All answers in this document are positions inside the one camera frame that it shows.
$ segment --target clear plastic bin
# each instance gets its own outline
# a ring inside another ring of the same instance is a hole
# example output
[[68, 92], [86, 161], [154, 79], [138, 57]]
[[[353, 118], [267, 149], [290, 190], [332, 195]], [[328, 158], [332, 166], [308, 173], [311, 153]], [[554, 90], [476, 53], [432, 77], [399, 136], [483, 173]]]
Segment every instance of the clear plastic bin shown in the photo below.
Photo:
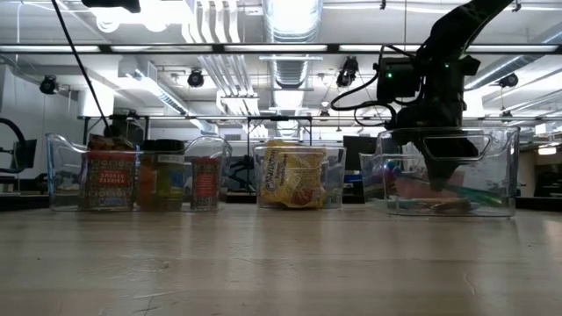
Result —
[[342, 206], [345, 148], [254, 147], [257, 205], [278, 209]]
[[378, 135], [362, 173], [391, 214], [508, 217], [518, 155], [517, 127], [400, 129]]
[[374, 199], [385, 198], [385, 188], [383, 186], [382, 175], [378, 172], [378, 166], [382, 156], [379, 154], [359, 153], [361, 163], [361, 180], [363, 182], [363, 196], [365, 203]]
[[[219, 137], [199, 137], [174, 152], [99, 151], [50, 133], [50, 207], [54, 211], [217, 210], [231, 153], [228, 142]], [[193, 189], [194, 166], [199, 166], [195, 181], [199, 190]], [[194, 198], [196, 204], [184, 203]]]

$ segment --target table surface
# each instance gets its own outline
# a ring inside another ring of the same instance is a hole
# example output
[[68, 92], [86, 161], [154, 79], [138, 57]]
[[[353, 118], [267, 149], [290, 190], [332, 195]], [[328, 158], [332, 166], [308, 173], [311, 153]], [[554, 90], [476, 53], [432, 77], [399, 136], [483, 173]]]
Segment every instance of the table surface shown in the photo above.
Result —
[[0, 213], [2, 315], [560, 315], [562, 216]]

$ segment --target printed label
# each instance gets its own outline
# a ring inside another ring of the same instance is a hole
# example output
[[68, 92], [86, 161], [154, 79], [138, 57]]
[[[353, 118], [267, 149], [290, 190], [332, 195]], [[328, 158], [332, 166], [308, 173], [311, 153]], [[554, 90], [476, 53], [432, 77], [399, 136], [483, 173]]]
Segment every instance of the printed label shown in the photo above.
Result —
[[126, 185], [127, 172], [125, 170], [101, 169], [97, 182], [99, 184]]
[[184, 164], [184, 156], [181, 154], [159, 154], [158, 162]]

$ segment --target exposed ceiling pipe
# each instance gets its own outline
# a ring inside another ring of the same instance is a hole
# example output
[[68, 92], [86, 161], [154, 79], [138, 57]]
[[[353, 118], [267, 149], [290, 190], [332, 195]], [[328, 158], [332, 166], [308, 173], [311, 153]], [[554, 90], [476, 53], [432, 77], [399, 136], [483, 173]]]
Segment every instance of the exposed ceiling pipe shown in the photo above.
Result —
[[[188, 16], [187, 23], [184, 23], [182, 27], [182, 36], [188, 43], [203, 43], [203, 39], [201, 38], [198, 29], [197, 5], [195, 4], [194, 0], [192, 0], [187, 5], [191, 11], [191, 14]], [[226, 85], [220, 80], [219, 74], [217, 74], [215, 68], [211, 66], [213, 64], [213, 60], [208, 60], [207, 57], [209, 56], [199, 55], [199, 62], [207, 71], [207, 74], [209, 74], [211, 80], [213, 80], [214, 85], [222, 91], [223, 96], [227, 96], [229, 94], [229, 91], [227, 90]]]
[[[201, 34], [203, 35], [203, 40], [206, 43], [214, 43], [213, 34], [211, 33], [211, 3], [209, 0], [200, 0], [200, 2], [202, 8]], [[208, 60], [213, 61], [209, 62], [209, 65], [214, 67], [215, 72], [219, 75], [221, 84], [225, 85], [228, 95], [230, 97], [238, 95], [238, 89], [236, 89], [222, 57], [219, 55], [213, 55], [208, 56], [207, 58]]]
[[[272, 43], [315, 42], [320, 30], [322, 0], [262, 0], [267, 41]], [[300, 88], [308, 75], [308, 61], [273, 61], [275, 86]], [[302, 105], [302, 91], [273, 92], [277, 107], [295, 110]]]
[[514, 113], [517, 113], [517, 112], [523, 111], [523, 110], [528, 111], [529, 108], [538, 107], [539, 105], [548, 104], [548, 103], [551, 103], [552, 101], [558, 100], [558, 99], [561, 98], [561, 96], [562, 96], [562, 89], [553, 91], [553, 92], [551, 92], [547, 95], [536, 98], [532, 101], [512, 106], [511, 108], [514, 108], [514, 109], [511, 110], [511, 113], [514, 114]]
[[[547, 32], [544, 32], [530, 43], [541, 43], [541, 44], [555, 44], [562, 41], [562, 23], [557, 24], [552, 27]], [[488, 67], [480, 70], [477, 75], [468, 79], [465, 85], [465, 90], [476, 90], [489, 83], [494, 83], [506, 75], [512, 74], [518, 69], [521, 69], [532, 62], [535, 62], [544, 55], [520, 55], [520, 56], [507, 56], [500, 58], [498, 61], [493, 62]]]
[[[214, 8], [216, 11], [215, 14], [215, 23], [214, 23], [214, 32], [215, 34], [217, 34], [217, 38], [219, 39], [220, 43], [228, 43], [228, 39], [227, 39], [227, 35], [225, 33], [225, 5], [222, 3], [222, 0], [213, 0], [214, 1]], [[246, 87], [244, 87], [244, 82], [241, 78], [241, 73], [240, 73], [240, 69], [238, 68], [238, 65], [236, 64], [236, 62], [234, 61], [234, 58], [232, 55], [227, 56], [227, 63], [230, 65], [230, 68], [232, 68], [233, 72], [234, 72], [234, 76], [236, 77], [236, 80], [239, 83], [240, 86], [240, 94], [243, 96], [246, 96], [248, 94]]]
[[[240, 36], [238, 35], [238, 5], [236, 4], [236, 0], [228, 0], [228, 17], [228, 35], [230, 35], [230, 40], [232, 40], [233, 43], [240, 43]], [[244, 56], [236, 55], [234, 57], [234, 63], [241, 73], [241, 82], [239, 80], [240, 85], [244, 86], [249, 97], [253, 97], [255, 95], [254, 88], [252, 87], [252, 81], [246, 69]]]

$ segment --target snack bag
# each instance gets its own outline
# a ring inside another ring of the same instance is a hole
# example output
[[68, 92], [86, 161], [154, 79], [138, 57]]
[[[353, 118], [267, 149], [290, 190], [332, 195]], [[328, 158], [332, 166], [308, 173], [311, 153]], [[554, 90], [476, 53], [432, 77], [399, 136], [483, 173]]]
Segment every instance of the snack bag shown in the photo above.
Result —
[[291, 208], [320, 208], [326, 197], [321, 185], [323, 149], [285, 148], [280, 140], [267, 143], [260, 198], [265, 204], [282, 203]]

